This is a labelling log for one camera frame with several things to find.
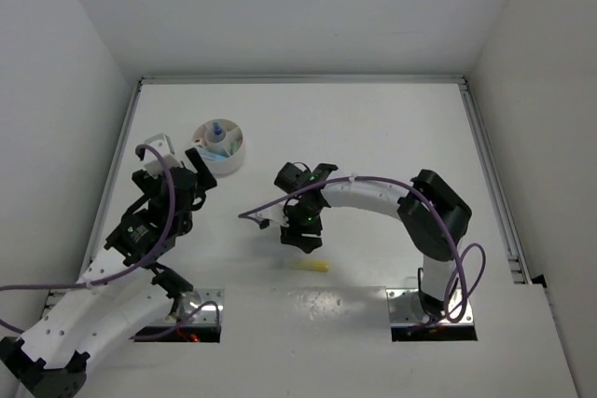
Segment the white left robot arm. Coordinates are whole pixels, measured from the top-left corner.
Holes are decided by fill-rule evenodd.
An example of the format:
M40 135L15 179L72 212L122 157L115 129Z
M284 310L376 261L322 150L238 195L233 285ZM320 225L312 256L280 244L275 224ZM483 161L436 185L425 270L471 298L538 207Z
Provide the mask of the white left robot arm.
M142 330L168 315L178 325L206 307L194 286L160 263L190 232L192 214L217 182L193 149L178 160L149 144L155 157L132 175L143 195L122 215L87 269L35 325L1 341L1 362L34 397L74 397L89 372L128 340L156 340Z

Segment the blue highlighter marker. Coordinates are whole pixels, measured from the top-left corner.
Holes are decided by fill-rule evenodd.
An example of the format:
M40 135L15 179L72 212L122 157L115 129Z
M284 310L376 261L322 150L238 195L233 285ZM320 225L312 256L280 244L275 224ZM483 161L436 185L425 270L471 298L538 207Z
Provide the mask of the blue highlighter marker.
M213 152L208 151L202 147L195 147L195 150L204 160L208 160L210 162L220 162L220 161L225 161L227 159L227 157L225 157L225 156L222 156L217 153L213 153Z

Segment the clear blue-capped glue bottle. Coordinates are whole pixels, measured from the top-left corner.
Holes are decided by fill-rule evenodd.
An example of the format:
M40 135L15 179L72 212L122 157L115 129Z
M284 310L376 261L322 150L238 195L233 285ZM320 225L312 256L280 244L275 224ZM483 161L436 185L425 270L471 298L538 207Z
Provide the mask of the clear blue-capped glue bottle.
M222 142L226 138L226 130L218 121L213 121L207 128L204 138L207 143L216 144Z

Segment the yellow highlighter marker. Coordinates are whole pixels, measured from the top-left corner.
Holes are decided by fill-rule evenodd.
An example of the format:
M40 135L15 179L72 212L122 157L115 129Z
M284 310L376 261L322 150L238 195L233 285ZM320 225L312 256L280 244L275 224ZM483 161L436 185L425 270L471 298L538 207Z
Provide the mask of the yellow highlighter marker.
M288 268L294 270L302 270L302 271L310 271L310 272L320 272L320 273L328 273L329 272L329 264L325 261L307 261L307 260L292 260L286 263Z

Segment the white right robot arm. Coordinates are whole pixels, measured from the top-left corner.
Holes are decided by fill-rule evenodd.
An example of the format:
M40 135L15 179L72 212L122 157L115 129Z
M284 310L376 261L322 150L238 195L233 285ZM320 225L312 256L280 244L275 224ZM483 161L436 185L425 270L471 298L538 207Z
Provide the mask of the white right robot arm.
M280 241L305 254L323 245L325 208L352 208L400 221L423 254L418 286L423 310L436 319L447 314L451 290L462 270L457 245L472 211L436 172L422 170L410 184L400 184L375 176L350 177L333 164L309 171L288 162L274 185L289 196L283 200Z

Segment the white round divided organizer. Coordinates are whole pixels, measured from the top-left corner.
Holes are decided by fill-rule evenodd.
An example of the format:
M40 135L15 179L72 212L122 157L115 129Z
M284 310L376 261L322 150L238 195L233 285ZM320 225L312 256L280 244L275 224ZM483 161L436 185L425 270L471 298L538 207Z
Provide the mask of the white round divided organizer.
M216 144L207 143L204 138L206 128L213 121L218 121L227 132L226 138L222 142L219 142ZM230 144L233 140L238 139L240 137L243 138L243 144L242 144L240 150L235 155L231 156L229 154ZM198 145L194 144L194 140L201 139L201 138L205 142L205 147L198 146ZM227 159L225 161L220 161L220 162L210 162L210 161L204 160L202 158L203 161L205 162L205 164L207 165L207 167L209 168L209 170L211 171L211 173L214 174L215 176L222 177L222 176L231 175L231 174L235 173L237 170L239 170L244 163L245 153L246 153L246 143L245 143L245 139L244 139L243 131L242 131L241 127L234 121L231 121L231 120L228 120L225 118L217 118L217 119L212 119L212 120L202 123L195 130L195 132L191 138L191 143L192 143L192 147L202 147L208 151L211 151L213 153L217 153L217 154L227 157Z

